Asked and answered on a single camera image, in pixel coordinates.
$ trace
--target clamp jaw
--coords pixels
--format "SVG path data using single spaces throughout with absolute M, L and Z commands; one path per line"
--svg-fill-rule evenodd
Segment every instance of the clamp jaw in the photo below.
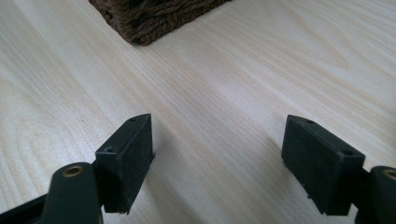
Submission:
M 154 159 L 151 115 L 126 120 L 96 151 L 93 164 L 56 171 L 49 193 L 0 215 L 0 223 L 103 223 L 107 213 L 129 213 Z
M 362 166 L 365 156 L 314 121 L 289 115 L 282 159 L 319 212 L 347 216 L 357 224 L 396 224 L 396 169 Z

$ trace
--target wood grain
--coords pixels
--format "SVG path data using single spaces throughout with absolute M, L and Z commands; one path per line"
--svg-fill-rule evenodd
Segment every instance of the wood grain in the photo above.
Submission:
M 234 0 L 149 47 L 88 1 L 0 2 L 0 212 L 151 113 L 157 157 L 105 223 L 353 223 L 280 158 L 288 114 L 396 167 L 394 1 Z

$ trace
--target wooden table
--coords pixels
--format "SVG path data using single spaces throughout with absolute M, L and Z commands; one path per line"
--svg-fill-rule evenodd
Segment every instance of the wooden table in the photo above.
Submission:
M 280 158 L 288 114 L 396 166 L 396 5 L 234 0 L 148 47 L 88 1 L 0 2 L 0 212 L 92 162 L 151 113 L 157 157 L 105 223 L 353 223 L 321 215 Z

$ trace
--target brass insert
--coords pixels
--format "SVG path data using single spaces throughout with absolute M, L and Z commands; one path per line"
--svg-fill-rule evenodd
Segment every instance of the brass insert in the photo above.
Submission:
M 396 171 L 394 170 L 384 170 L 384 174 L 390 179 L 396 180 Z
M 80 165 L 70 166 L 62 172 L 64 177 L 73 177 L 82 173 L 84 168 Z

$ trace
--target black plastic part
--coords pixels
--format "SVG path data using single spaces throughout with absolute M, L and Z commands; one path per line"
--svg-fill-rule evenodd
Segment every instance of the black plastic part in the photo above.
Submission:
M 96 151 L 93 166 L 107 213 L 129 213 L 153 159 L 150 114 L 125 121 Z
M 370 177 L 370 195 L 379 222 L 396 224 L 396 169 L 377 166 Z
M 363 154 L 314 121 L 289 115 L 282 158 L 320 213 L 348 214 Z
M 371 176 L 366 170 L 361 169 L 354 189 L 350 192 L 352 203 L 359 209 L 355 218 L 356 224 L 379 224 L 372 197 L 370 197 Z
M 47 194 L 24 203 L 0 215 L 0 224 L 24 223 L 33 224 L 41 217 Z
M 103 223 L 92 166 L 69 164 L 53 174 L 40 224 Z

